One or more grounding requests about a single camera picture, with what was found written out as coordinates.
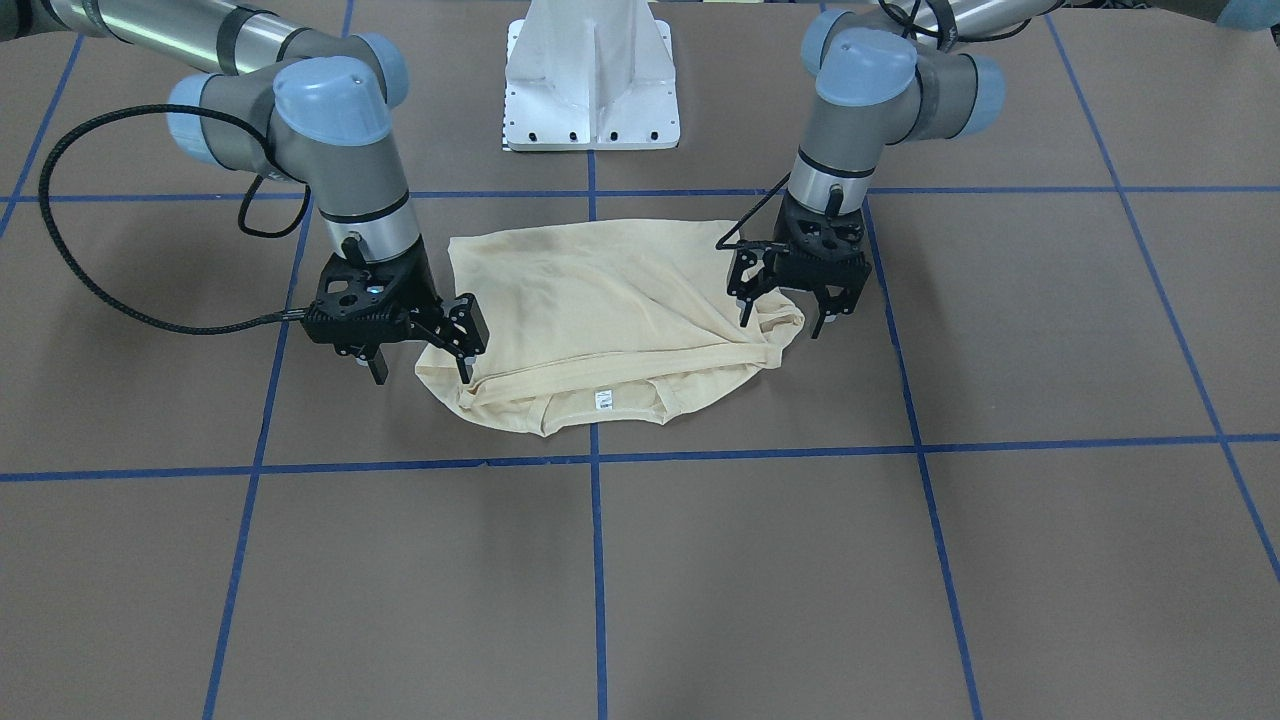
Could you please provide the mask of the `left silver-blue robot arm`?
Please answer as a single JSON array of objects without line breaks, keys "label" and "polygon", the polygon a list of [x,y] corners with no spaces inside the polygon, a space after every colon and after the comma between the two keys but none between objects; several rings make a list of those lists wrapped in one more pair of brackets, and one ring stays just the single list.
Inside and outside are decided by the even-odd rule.
[{"label": "left silver-blue robot arm", "polygon": [[828,10],[806,29],[801,59],[815,101],[780,197],[772,238],[728,231],[726,291],[746,322],[773,290],[815,297],[819,323],[852,313],[874,269],[863,204],[883,151],[989,127],[1007,83],[968,44],[1012,37],[1055,1],[882,1],[873,12]]}]

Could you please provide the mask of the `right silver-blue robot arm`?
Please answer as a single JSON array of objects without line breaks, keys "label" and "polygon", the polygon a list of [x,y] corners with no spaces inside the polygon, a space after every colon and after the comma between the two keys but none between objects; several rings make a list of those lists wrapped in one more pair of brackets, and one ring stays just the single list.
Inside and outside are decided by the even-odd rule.
[{"label": "right silver-blue robot arm", "polygon": [[[488,331],[476,299],[435,288],[393,136],[392,110],[408,92],[397,46],[380,35],[337,37],[233,1],[5,1],[3,40],[65,31],[114,38],[195,69],[166,102],[87,120],[49,151],[38,177],[46,232],[72,274],[100,301],[143,324],[192,336],[297,322],[307,337],[387,380],[383,345],[421,341],[445,351],[470,382]],[[113,297],[73,258],[50,204],[61,155],[92,129],[161,115],[188,156],[303,186],[303,205],[328,228],[333,254],[315,300],[227,325],[163,322]]]}]

